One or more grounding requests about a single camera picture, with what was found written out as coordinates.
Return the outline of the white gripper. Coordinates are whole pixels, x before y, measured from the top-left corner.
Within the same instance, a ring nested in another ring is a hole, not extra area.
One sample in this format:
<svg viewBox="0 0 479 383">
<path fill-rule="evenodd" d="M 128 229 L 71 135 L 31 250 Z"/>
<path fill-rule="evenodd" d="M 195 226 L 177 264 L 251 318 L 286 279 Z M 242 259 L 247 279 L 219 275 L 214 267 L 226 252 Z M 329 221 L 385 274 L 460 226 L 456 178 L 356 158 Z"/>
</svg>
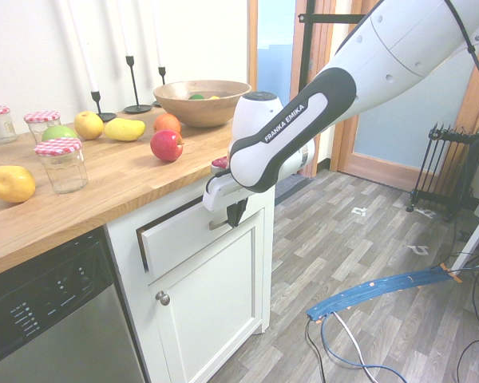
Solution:
<svg viewBox="0 0 479 383">
<path fill-rule="evenodd" d="M 228 224 L 237 227 L 240 223 L 251 192 L 238 184 L 231 173 L 216 174 L 204 190 L 203 205 L 209 211 L 227 208 Z"/>
</svg>

